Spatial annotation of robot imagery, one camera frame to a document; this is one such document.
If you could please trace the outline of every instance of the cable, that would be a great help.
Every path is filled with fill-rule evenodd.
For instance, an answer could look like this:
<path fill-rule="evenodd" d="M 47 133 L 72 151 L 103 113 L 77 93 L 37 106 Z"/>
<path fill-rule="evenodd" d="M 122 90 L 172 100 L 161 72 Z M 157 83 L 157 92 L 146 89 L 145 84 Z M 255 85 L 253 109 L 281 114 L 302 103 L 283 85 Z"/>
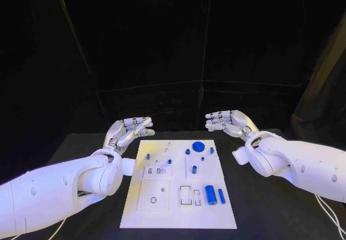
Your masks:
<path fill-rule="evenodd" d="M 318 202 L 318 205 L 319 205 L 321 209 L 324 210 L 324 212 L 325 212 L 327 216 L 330 217 L 334 225 L 337 226 L 340 238 L 341 238 L 341 240 L 344 240 L 343 234 L 346 235 L 346 232 L 344 232 L 344 230 L 343 230 L 341 227 L 340 227 L 337 215 L 335 215 L 334 211 L 331 210 L 330 206 L 328 206 L 328 205 L 325 204 L 325 202 L 322 201 L 321 197 L 319 197 L 317 194 L 314 194 L 314 197 L 315 197 L 315 199 L 317 199 L 317 202 Z M 332 213 L 334 219 L 332 219 L 332 217 L 330 216 L 330 213 L 327 212 L 325 208 L 322 207 L 321 202 L 324 203 L 325 207 L 328 208 L 330 212 Z"/>
<path fill-rule="evenodd" d="M 10 240 L 14 240 L 21 234 L 18 234 L 14 238 L 11 238 Z"/>
<path fill-rule="evenodd" d="M 54 231 L 51 237 L 50 237 L 47 240 L 50 240 L 50 239 L 53 238 L 53 236 L 56 235 L 57 231 L 59 231 L 60 228 L 61 228 L 61 225 L 63 225 L 63 223 L 64 223 L 64 220 L 66 220 L 66 218 L 63 219 L 63 221 L 61 221 L 61 223 L 60 223 L 60 225 L 59 225 L 59 227 L 57 227 L 57 229 L 56 229 L 56 231 Z"/>

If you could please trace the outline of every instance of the white robotic arm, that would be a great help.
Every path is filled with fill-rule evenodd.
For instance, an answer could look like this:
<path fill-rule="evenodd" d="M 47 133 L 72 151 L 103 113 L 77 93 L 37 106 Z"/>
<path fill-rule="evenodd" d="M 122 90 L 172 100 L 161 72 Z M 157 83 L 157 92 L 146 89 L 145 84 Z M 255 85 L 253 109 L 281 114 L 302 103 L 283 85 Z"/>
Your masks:
<path fill-rule="evenodd" d="M 135 160 L 121 158 L 136 137 L 155 132 L 149 117 L 116 121 L 90 156 L 28 171 L 0 186 L 0 239 L 57 223 L 118 190 Z"/>
<path fill-rule="evenodd" d="M 279 176 L 305 191 L 346 203 L 344 151 L 308 142 L 286 141 L 273 133 L 259 131 L 237 110 L 214 112 L 204 117 L 208 131 L 223 130 L 245 141 L 245 146 L 232 152 L 240 165 L 249 163 L 263 177 Z"/>

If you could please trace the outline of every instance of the white pegboard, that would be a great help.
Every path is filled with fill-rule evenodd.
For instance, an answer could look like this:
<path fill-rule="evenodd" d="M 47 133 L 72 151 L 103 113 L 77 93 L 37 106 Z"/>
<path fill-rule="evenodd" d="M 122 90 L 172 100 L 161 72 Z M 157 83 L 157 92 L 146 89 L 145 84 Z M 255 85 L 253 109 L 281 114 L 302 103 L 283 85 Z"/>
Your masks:
<path fill-rule="evenodd" d="M 203 152 L 193 151 L 196 141 L 204 144 Z M 216 205 L 207 204 L 207 185 L 214 189 Z M 224 204 L 217 189 L 221 189 Z M 139 141 L 119 228 L 236 229 L 213 140 Z"/>

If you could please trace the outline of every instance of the table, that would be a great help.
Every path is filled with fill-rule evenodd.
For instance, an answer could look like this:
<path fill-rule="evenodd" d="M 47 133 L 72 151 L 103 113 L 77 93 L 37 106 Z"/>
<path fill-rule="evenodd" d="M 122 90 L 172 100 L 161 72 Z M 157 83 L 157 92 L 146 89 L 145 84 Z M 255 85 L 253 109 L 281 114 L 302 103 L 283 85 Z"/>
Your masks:
<path fill-rule="evenodd" d="M 281 135 L 276 129 L 268 131 Z M 103 137 L 103 134 L 69 134 L 47 164 L 90 155 L 102 147 Z M 66 219 L 53 240 L 340 239 L 337 227 L 327 217 L 314 195 L 296 188 L 283 178 L 262 177 L 249 164 L 237 165 L 232 151 L 243 146 L 239 138 L 227 136 L 220 131 L 157 132 L 154 136 L 136 138 L 132 141 L 122 157 L 136 157 L 141 139 L 211 139 L 214 141 L 237 229 L 119 229 L 131 181 L 131 177 L 123 176 L 116 193 Z M 325 202 L 344 227 L 346 208 L 343 204 L 327 199 Z M 46 240 L 59 224 L 24 234 L 18 240 Z"/>

